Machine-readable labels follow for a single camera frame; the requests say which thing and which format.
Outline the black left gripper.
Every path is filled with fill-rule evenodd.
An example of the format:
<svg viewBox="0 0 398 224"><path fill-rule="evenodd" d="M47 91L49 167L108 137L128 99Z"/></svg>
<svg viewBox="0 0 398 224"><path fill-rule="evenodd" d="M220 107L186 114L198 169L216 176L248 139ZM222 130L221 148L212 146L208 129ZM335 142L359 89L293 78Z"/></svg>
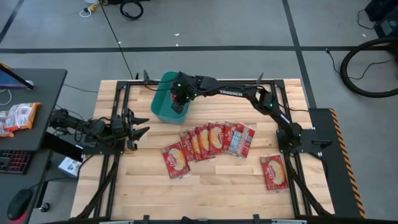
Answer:
<svg viewBox="0 0 398 224"><path fill-rule="evenodd" d="M122 115L115 114L111 116L111 130L114 140L118 141L128 138L132 142L138 141L150 130L150 127L144 127L132 131L132 125L140 125L149 121L149 118L137 118L133 115L134 113L130 109L127 109Z"/></svg>

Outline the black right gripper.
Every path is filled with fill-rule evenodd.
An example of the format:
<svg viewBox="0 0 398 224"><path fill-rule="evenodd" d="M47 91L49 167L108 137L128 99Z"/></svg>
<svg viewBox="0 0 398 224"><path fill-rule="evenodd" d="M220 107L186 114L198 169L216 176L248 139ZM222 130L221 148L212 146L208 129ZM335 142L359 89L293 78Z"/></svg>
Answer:
<svg viewBox="0 0 398 224"><path fill-rule="evenodd" d="M191 84L192 78L183 72L178 72L177 76L172 81L170 92L174 102L171 108L176 113L181 114L184 109L184 104L182 103L187 103L192 99Z"/></svg>

